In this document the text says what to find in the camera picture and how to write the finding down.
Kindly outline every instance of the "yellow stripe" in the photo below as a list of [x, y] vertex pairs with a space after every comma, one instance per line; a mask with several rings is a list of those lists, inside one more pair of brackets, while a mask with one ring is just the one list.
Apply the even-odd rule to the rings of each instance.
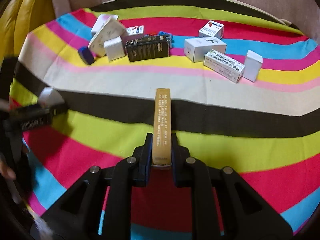
[[[22, 105], [36, 97], [14, 80], [11, 96]], [[143, 145], [147, 124], [126, 124], [75, 111], [58, 116], [53, 128], [93, 149], [125, 158], [135, 147]], [[238, 172], [263, 171], [306, 160], [320, 152], [320, 132], [301, 138], [239, 138], [177, 132], [180, 145], [207, 165], [232, 166]]]
[[[73, 47], [66, 44], [62, 39], [56, 36], [46, 26], [38, 28], [34, 35], [43, 43], [43, 46], [48, 47], [51, 51], [59, 54], [61, 58], [74, 65], [75, 67], [99, 67], [99, 66], [118, 66], [124, 65], [130, 68], [132, 65], [155, 65], [163, 67], [177, 67], [188, 69], [203, 69], [213, 71], [203, 65], [202, 62], [192, 63], [187, 57], [170, 56], [169, 58], [156, 58], [150, 60], [142, 60], [137, 62], [129, 62], [128, 57], [123, 57], [111, 62], [107, 57], [98, 58], [91, 66], [87, 66], [79, 57], [78, 52]], [[279, 83], [279, 84], [302, 84], [313, 80], [320, 76], [320, 61], [317, 61], [308, 68], [299, 71], [280, 71], [272, 69], [261, 69], [258, 75], [258, 80]]]
[[93, 13], [95, 16], [99, 16], [102, 13], [119, 15], [119, 20], [135, 19], [135, 18], [147, 18], [147, 17], [184, 17], [184, 18], [196, 18], [196, 19], [210, 19], [220, 20], [235, 23], [243, 23], [252, 26], [258, 26], [262, 28], [268, 28], [273, 30], [281, 30], [291, 33], [303, 34], [301, 31], [282, 25], [280, 23], [270, 22], [261, 18], [256, 18], [248, 15], [237, 14], [233, 12], [207, 9], [195, 6], [185, 5], [161, 5], [161, 6], [144, 6], [133, 7], [121, 10], [113, 10], [108, 12], [94, 12], [89, 8], [84, 9], [87, 12]]

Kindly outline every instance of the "blue stripe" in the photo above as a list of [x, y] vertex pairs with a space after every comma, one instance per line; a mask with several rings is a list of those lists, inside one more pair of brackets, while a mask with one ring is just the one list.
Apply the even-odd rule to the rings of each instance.
[[[77, 20], [71, 14], [65, 14], [57, 20], [66, 30], [84, 38], [91, 39], [91, 28]], [[183, 48], [184, 40], [195, 38], [193, 36], [173, 36], [174, 48]], [[290, 45], [279, 45], [262, 41], [249, 41], [237, 39], [222, 39], [227, 44], [226, 53], [245, 56], [248, 50], [252, 50], [264, 58], [270, 59], [302, 59], [313, 51], [317, 44], [309, 39], [307, 41], [298, 41]]]
[[295, 232], [309, 219], [320, 202], [320, 187], [293, 207], [281, 213]]
[[[65, 191], [66, 189], [55, 179], [55, 177], [40, 163], [32, 151], [28, 154], [31, 171], [34, 174], [34, 188], [33, 191], [38, 198], [40, 204], [48, 209]], [[296, 231], [303, 223], [310, 218], [317, 205], [320, 202], [320, 187], [313, 193], [305, 197], [293, 207], [281, 213], [281, 216], [290, 224], [293, 231]], [[153, 228], [145, 228], [143, 226], [132, 224], [132, 237], [133, 239], [143, 239], [148, 236], [148, 239], [161, 239], [167, 240], [174, 239], [190, 239], [190, 235], [181, 232], [171, 232], [156, 230]]]

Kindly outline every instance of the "lime green stripe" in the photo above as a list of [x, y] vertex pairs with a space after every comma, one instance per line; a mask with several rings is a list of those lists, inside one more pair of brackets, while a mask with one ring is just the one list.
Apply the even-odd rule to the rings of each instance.
[[[21, 105], [36, 99], [16, 80], [11, 97]], [[52, 126], [88, 147], [123, 158], [143, 145], [146, 133], [153, 130], [147, 124], [120, 123], [75, 111], [68, 111], [67, 118], [65, 115], [56, 117]], [[320, 152], [320, 132], [301, 138], [239, 138], [181, 131], [177, 131], [177, 136], [192, 156], [207, 165], [216, 168], [229, 165], [238, 172], [287, 166]]]
[[207, 8], [200, 8], [195, 6], [182, 6], [182, 5], [161, 5], [161, 6], [145, 6], [133, 7], [121, 10], [113, 10], [109, 12], [94, 12], [89, 8], [84, 9], [87, 12], [99, 16], [101, 13], [119, 15], [119, 20], [147, 18], [147, 17], [184, 17], [184, 18], [197, 18], [197, 19], [210, 19], [228, 22], [243, 23], [252, 26], [258, 26], [273, 30], [281, 30], [286, 32], [298, 33], [302, 32], [294, 28], [282, 25], [280, 23], [270, 22], [261, 18], [237, 14], [233, 12], [214, 10]]

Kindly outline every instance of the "yellow leather cushion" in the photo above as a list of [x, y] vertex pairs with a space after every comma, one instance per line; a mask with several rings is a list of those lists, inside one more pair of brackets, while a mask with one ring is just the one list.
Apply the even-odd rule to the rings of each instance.
[[52, 0], [23, 0], [14, 31], [14, 53], [20, 53], [29, 32], [54, 19]]
[[0, 18], [0, 59], [14, 56], [14, 30], [22, 1], [11, 0]]

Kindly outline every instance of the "black box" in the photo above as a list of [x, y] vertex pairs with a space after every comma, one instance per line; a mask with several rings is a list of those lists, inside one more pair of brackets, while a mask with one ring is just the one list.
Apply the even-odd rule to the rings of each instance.
[[127, 41], [125, 50], [130, 62], [169, 57], [169, 44], [163, 35]]

